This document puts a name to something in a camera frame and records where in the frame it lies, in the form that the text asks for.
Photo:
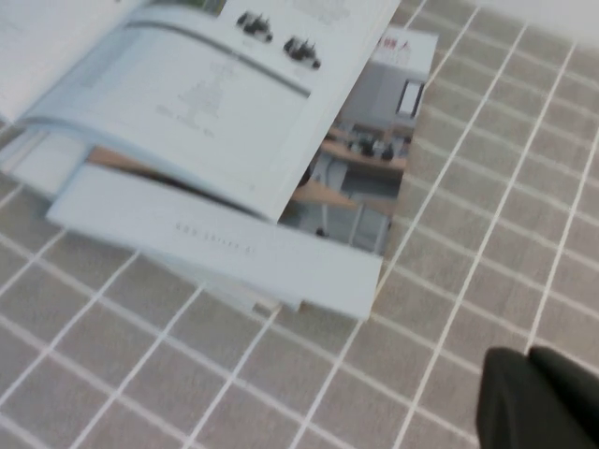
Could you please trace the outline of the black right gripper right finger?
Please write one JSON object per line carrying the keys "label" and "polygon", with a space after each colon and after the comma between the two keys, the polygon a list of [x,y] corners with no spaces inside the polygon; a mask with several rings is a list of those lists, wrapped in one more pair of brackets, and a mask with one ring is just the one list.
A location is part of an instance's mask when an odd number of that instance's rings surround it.
{"label": "black right gripper right finger", "polygon": [[559,352],[534,346],[528,359],[544,377],[562,405],[598,447],[598,376]]}

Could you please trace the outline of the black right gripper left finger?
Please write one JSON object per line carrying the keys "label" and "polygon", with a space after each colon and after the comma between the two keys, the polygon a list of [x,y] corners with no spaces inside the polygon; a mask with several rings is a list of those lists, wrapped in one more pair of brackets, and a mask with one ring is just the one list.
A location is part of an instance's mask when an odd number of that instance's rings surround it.
{"label": "black right gripper left finger", "polygon": [[525,356],[487,351],[476,407],[482,448],[559,448],[562,405]]}

